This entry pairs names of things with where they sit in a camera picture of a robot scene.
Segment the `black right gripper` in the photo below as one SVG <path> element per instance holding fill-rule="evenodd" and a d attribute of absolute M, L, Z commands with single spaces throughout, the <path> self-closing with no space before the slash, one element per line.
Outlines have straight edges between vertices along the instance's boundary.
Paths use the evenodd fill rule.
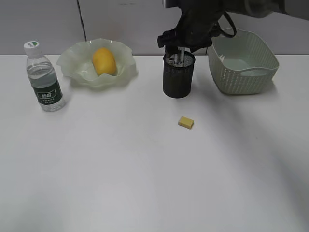
<path fill-rule="evenodd" d="M 165 48 L 165 54 L 176 54 L 178 47 L 195 52 L 211 46 L 211 30 L 224 14 L 222 4 L 168 4 L 165 7 L 178 7 L 182 13 L 176 27 L 157 38 L 158 47 Z"/>

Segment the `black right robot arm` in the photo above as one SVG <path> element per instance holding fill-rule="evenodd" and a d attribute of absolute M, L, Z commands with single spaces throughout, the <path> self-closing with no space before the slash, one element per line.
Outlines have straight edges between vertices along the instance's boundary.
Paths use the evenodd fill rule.
<path fill-rule="evenodd" d="M 212 45 L 211 39 L 219 35 L 236 36 L 236 27 L 229 12 L 254 18 L 264 18 L 272 12 L 307 20 L 307 0 L 166 0 L 166 8 L 178 7 L 182 14 L 176 27 L 164 31 L 157 38 L 160 48 L 170 57 L 178 49 L 195 52 Z"/>

